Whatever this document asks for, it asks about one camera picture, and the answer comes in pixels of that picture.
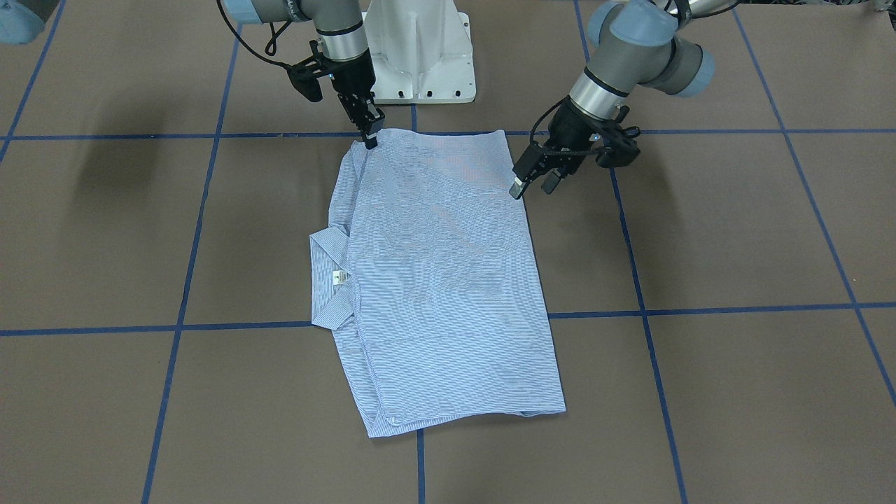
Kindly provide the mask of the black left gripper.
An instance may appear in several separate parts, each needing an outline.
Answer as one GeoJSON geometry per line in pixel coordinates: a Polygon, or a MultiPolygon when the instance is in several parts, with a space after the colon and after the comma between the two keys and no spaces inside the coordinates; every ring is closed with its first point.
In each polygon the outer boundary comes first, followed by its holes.
{"type": "Polygon", "coordinates": [[[573,100],[560,101],[556,114],[548,124],[548,140],[545,149],[537,143],[530,143],[524,153],[513,164],[513,182],[509,194],[515,200],[524,197],[529,186],[544,176],[541,189],[551,195],[567,176],[576,172],[585,157],[567,155],[566,152],[598,153],[595,147],[595,125],[599,118],[582,111],[573,100]]]}

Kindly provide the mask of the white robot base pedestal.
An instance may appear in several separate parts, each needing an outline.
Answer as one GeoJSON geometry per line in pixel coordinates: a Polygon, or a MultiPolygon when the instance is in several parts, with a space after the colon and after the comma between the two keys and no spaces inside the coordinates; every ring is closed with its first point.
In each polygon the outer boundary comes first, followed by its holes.
{"type": "Polygon", "coordinates": [[[377,104],[476,99],[470,17],[454,1],[371,1],[363,18],[377,104]]]}

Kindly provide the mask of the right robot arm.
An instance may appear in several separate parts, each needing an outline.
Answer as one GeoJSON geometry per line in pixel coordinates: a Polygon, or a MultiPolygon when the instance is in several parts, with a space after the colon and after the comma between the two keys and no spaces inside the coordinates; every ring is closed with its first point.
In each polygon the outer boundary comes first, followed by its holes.
{"type": "Polygon", "coordinates": [[[216,7],[225,25],[236,34],[235,25],[313,23],[317,37],[310,42],[311,55],[297,64],[276,61],[271,55],[249,53],[272,66],[281,67],[291,85],[310,102],[322,100],[320,78],[328,77],[342,108],[356,127],[364,129],[384,118],[375,105],[372,86],[377,82],[372,53],[356,1],[218,1],[216,7]]]}

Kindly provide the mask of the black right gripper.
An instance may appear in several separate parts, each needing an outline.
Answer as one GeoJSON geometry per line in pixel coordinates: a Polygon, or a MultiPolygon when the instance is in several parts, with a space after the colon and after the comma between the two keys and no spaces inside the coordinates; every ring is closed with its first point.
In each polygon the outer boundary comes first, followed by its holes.
{"type": "Polygon", "coordinates": [[[385,114],[374,102],[372,87],[377,82],[371,55],[348,60],[328,60],[332,86],[346,114],[368,150],[378,146],[377,135],[385,123],[385,114]]]}

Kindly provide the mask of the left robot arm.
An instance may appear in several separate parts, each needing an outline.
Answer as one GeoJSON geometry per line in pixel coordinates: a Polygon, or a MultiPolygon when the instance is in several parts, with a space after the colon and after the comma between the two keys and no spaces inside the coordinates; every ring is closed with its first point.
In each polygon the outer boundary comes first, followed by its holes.
{"type": "Polygon", "coordinates": [[[601,168],[629,166],[639,155],[639,127],[623,127],[625,100],[638,86],[691,97],[715,73],[713,56],[678,37],[693,20],[726,13],[735,1],[608,1],[592,14],[587,36],[595,48],[566,97],[542,115],[548,138],[535,140],[513,165],[510,194],[519,199],[542,179],[550,194],[592,156],[601,168]]]}

